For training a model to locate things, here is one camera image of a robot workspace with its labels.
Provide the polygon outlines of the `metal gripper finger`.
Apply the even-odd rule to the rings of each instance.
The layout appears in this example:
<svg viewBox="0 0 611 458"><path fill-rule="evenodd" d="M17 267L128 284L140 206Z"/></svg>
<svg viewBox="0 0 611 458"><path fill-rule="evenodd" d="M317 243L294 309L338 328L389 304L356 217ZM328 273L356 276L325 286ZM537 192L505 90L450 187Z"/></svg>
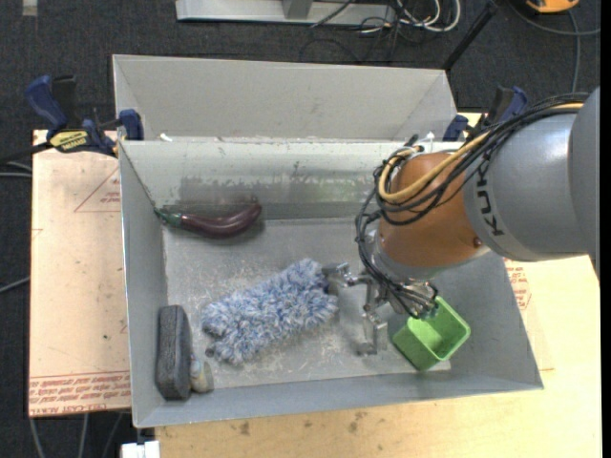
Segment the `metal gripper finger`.
<svg viewBox="0 0 611 458"><path fill-rule="evenodd" d="M357 345L360 356L377 355L388 350L388 321L371 303L363 306L362 315L364 340Z"/></svg>
<svg viewBox="0 0 611 458"><path fill-rule="evenodd" d="M341 288L350 288L360 284L371 286L373 283L371 275L367 273L352 274L347 262L326 264L322 267L322 274L327 280L327 293L335 296L339 295Z"/></svg>

